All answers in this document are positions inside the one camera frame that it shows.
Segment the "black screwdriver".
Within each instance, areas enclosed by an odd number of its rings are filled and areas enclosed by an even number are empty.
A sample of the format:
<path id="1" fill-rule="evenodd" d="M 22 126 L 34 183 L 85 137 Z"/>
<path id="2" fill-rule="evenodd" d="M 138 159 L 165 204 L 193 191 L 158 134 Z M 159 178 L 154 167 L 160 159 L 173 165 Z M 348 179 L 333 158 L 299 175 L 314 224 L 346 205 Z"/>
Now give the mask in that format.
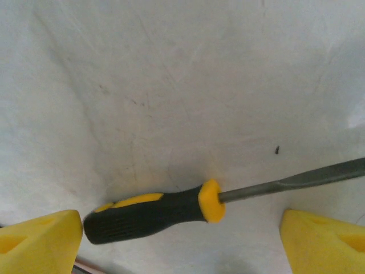
<path id="1" fill-rule="evenodd" d="M 217 223 L 224 217 L 226 203 L 362 176 L 365 176 L 365 158 L 226 192 L 212 179 L 185 191 L 143 194 L 108 203 L 89 213 L 83 220 L 83 228 L 87 239 L 95 245 L 138 239 L 180 223 Z"/>

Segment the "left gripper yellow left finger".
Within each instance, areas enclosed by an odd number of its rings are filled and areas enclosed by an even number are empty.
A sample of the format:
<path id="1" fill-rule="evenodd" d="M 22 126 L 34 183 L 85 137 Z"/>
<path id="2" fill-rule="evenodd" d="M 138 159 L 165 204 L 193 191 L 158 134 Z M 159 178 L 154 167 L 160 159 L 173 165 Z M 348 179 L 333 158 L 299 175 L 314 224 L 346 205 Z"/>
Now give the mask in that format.
<path id="1" fill-rule="evenodd" d="M 0 228 L 0 274 L 71 274 L 82 236 L 76 210 Z"/>

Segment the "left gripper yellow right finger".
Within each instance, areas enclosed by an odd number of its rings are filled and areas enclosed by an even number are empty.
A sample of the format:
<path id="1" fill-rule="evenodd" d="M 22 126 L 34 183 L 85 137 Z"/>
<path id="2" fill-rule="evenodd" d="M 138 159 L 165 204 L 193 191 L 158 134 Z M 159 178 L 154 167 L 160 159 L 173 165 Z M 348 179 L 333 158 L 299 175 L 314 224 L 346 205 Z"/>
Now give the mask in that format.
<path id="1" fill-rule="evenodd" d="M 365 227 L 289 209 L 281 240 L 293 274 L 365 274 Z"/>

